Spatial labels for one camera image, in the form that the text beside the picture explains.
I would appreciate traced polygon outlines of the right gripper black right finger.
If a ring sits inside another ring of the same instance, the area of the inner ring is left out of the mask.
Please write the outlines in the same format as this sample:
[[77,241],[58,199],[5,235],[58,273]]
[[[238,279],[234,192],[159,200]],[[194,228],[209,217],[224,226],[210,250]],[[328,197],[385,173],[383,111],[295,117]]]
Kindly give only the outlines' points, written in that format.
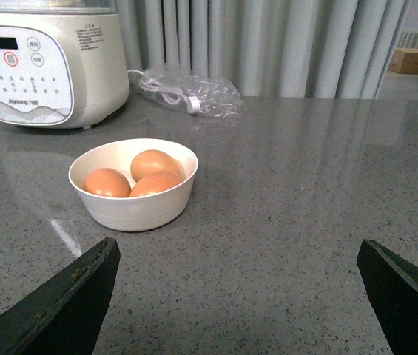
[[418,267],[375,240],[362,241],[357,266],[393,354],[418,354]]

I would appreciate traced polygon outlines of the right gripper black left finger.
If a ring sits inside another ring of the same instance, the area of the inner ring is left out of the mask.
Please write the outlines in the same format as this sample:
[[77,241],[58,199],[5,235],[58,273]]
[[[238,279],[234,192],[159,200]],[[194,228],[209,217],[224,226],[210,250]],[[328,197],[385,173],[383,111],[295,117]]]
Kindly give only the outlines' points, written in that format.
[[120,261],[105,238],[0,315],[0,354],[92,354]]

